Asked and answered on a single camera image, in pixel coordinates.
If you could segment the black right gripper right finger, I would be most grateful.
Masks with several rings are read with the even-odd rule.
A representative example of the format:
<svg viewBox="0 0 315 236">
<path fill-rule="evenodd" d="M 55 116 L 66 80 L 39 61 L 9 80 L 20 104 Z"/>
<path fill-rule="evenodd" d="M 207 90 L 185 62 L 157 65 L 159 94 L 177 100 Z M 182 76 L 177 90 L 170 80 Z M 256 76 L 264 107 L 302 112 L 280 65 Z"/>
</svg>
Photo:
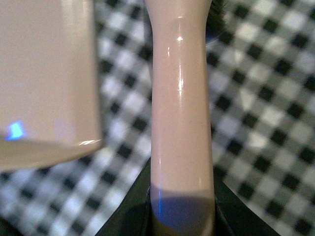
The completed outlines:
<svg viewBox="0 0 315 236">
<path fill-rule="evenodd" d="M 277 236 L 278 233 L 251 211 L 214 173 L 216 236 Z"/>
</svg>

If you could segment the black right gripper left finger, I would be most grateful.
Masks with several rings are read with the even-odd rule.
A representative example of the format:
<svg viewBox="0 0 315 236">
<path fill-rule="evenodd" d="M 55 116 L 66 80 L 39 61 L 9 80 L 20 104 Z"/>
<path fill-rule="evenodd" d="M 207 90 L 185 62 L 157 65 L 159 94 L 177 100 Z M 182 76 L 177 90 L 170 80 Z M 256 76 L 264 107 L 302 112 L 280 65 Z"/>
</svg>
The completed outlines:
<svg viewBox="0 0 315 236">
<path fill-rule="evenodd" d="M 98 236 L 151 236 L 150 168 L 148 160 L 119 207 Z"/>
</svg>

